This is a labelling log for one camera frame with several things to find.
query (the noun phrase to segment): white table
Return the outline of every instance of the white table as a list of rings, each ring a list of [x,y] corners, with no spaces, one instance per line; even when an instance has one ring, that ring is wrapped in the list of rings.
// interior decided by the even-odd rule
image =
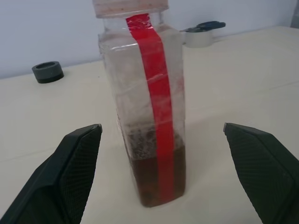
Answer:
[[[270,132],[299,158],[299,30],[276,27],[184,48],[184,61],[184,197],[152,209],[139,203],[103,62],[96,62],[64,68],[51,84],[32,74],[0,80],[0,216],[66,134],[101,123],[82,224],[260,224],[222,129],[233,122]]]

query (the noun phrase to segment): red tape strip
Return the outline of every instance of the red tape strip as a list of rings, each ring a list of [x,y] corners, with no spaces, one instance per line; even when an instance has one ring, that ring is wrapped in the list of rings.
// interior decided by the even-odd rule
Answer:
[[[149,87],[157,136],[160,199],[166,203],[174,199],[174,134],[164,47],[149,14],[129,17],[127,25],[138,43]]]

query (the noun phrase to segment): plastic bottle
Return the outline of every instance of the plastic bottle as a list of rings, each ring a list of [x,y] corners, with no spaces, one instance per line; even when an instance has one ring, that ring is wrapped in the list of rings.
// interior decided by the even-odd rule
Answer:
[[[185,90],[181,34],[163,23],[167,0],[93,0],[99,46],[141,203],[185,191]]]

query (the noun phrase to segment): brown liquid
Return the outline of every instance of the brown liquid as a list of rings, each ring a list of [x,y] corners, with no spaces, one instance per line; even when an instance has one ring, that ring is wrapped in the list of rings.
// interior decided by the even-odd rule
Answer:
[[[185,146],[173,152],[174,159],[174,197],[175,200],[185,192],[186,161]],[[154,207],[163,202],[159,196],[157,157],[144,160],[131,160],[141,203],[145,207]]]

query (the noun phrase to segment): black plastic cap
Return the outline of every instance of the black plastic cap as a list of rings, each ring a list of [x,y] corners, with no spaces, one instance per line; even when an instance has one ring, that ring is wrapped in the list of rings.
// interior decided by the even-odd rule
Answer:
[[[38,83],[52,83],[64,77],[59,62],[45,62],[32,68]]]
[[[272,135],[224,127],[239,180],[264,224],[299,223],[299,161]]]
[[[101,134],[101,125],[92,125],[66,135],[0,224],[79,224],[93,184]]]

